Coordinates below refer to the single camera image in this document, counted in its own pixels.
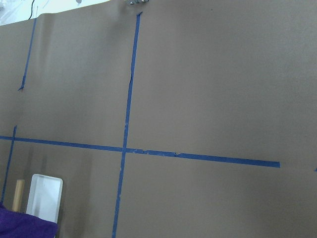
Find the purple towel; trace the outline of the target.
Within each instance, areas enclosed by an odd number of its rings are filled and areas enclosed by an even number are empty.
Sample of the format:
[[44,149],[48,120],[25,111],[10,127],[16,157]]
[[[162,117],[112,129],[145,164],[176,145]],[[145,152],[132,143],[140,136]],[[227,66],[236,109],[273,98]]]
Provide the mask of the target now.
[[1,238],[53,238],[58,230],[57,223],[36,216],[7,210],[0,204]]

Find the white towel rack base tray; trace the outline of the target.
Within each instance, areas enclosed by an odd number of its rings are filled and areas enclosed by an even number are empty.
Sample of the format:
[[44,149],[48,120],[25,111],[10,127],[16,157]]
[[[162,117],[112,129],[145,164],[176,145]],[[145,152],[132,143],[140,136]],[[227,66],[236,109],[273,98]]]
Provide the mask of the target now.
[[57,223],[63,180],[41,174],[32,175],[26,213]]

